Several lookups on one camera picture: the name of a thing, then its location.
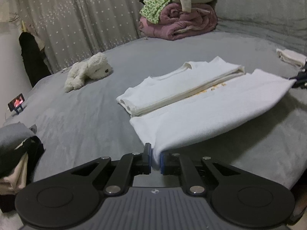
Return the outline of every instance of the cable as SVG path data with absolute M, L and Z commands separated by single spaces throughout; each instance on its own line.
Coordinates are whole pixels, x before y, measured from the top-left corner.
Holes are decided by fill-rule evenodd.
M 13 18 L 11 20 L 9 20 L 9 22 L 13 22 L 13 21 L 16 21 L 17 19 L 19 19 L 20 17 L 17 17 L 17 18 Z
M 7 121 L 7 111 L 8 111 L 8 110 L 9 110 L 9 109 L 7 108 L 6 112 L 4 113 L 5 122 Z

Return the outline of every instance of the metal screw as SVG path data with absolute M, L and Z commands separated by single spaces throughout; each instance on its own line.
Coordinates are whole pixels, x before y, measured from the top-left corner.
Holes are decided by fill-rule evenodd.
M 205 191 L 205 188 L 202 186 L 192 186 L 190 187 L 190 191 L 193 194 L 200 194 L 200 193 L 203 193 L 203 191 Z
M 111 185 L 106 188 L 106 192 L 109 194 L 115 194 L 120 191 L 120 187 L 116 185 Z

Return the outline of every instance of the curtain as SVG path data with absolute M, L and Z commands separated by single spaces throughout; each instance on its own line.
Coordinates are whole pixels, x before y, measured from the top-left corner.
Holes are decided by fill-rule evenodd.
M 138 0 L 17 0 L 17 6 L 45 42 L 53 72 L 140 38 Z

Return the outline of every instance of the stuffed animal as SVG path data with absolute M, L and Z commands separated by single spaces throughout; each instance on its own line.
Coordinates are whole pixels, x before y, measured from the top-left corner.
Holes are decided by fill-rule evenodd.
M 111 66 L 104 53 L 97 53 L 85 61 L 73 64 L 64 85 L 65 92 L 80 89 L 85 79 L 102 79 L 111 73 Z

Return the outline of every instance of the gray bedsheet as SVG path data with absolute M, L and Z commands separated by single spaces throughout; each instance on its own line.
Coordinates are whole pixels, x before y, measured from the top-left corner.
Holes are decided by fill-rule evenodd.
M 119 159 L 142 152 L 143 146 L 130 116 L 115 98 L 148 76 L 160 76 L 185 61 L 210 61 L 220 56 L 243 65 L 290 77 L 298 70 L 281 62 L 269 41 L 225 32 L 177 41 L 139 39 L 108 50 L 114 72 L 103 80 L 90 81 L 77 91 L 63 90 L 68 71 L 42 79 L 25 102 L 25 109 L 7 123 L 37 125 L 37 136 L 46 152 L 34 180 L 43 179 L 100 156 Z M 290 92 L 270 111 L 237 129 L 175 152 L 193 158 L 212 156 L 238 168 L 290 188 L 307 164 L 307 91 Z M 135 185 L 166 186 L 177 181 L 158 172 L 136 177 Z

